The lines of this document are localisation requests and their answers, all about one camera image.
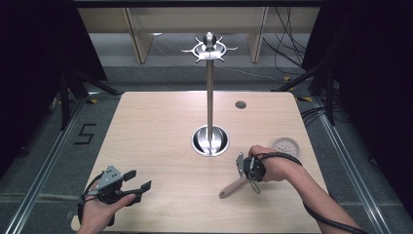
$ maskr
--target wooden handle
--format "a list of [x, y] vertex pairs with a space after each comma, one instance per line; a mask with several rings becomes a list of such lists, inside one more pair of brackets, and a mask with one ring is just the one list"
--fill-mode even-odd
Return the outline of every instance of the wooden handle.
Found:
[[219, 193], [219, 198], [224, 199], [229, 197], [231, 194], [233, 194], [235, 191], [241, 188], [246, 182], [246, 176], [237, 179], [236, 181], [222, 189], [222, 191]]

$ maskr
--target forearm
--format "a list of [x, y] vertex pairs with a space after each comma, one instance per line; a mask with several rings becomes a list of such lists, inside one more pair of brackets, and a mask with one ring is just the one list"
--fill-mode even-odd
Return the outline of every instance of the forearm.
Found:
[[[286, 178], [297, 190], [304, 204], [315, 213], [330, 220], [358, 228], [358, 224], [338, 205], [301, 166], [292, 166]], [[319, 222], [322, 233], [341, 233], [329, 225]]]

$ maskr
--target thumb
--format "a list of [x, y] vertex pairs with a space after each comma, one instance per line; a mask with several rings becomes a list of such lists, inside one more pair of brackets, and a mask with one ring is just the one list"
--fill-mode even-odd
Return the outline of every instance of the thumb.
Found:
[[119, 211], [121, 208], [125, 207], [127, 204], [129, 204], [133, 199], [136, 197], [134, 194], [129, 194], [128, 196], [125, 196], [121, 198], [121, 200], [117, 201], [116, 203], [110, 205], [111, 208], [113, 209], [113, 212], [116, 213]]

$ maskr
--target circular lid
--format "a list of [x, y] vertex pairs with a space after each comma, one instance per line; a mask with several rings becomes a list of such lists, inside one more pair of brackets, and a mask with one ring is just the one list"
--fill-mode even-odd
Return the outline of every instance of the circular lid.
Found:
[[292, 138], [288, 137], [281, 137], [276, 139], [272, 145], [273, 149], [281, 153], [286, 153], [294, 157], [298, 157], [300, 155], [300, 147], [298, 146], [297, 142]]

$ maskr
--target small round object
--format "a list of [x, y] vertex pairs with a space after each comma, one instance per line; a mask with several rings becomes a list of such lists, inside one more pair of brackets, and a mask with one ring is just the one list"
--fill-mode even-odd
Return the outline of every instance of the small round object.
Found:
[[210, 51], [214, 51], [214, 46], [216, 44], [216, 37], [215, 35], [213, 35], [212, 33], [207, 33], [204, 36], [204, 45], [206, 46], [206, 51], [210, 52]]
[[246, 103], [243, 100], [239, 100], [235, 102], [235, 106], [237, 106], [238, 109], [245, 109], [246, 108]]
[[292, 138], [278, 138], [274, 141], [272, 148], [281, 153], [286, 153], [296, 158], [298, 158], [298, 156], [300, 155], [300, 147]]

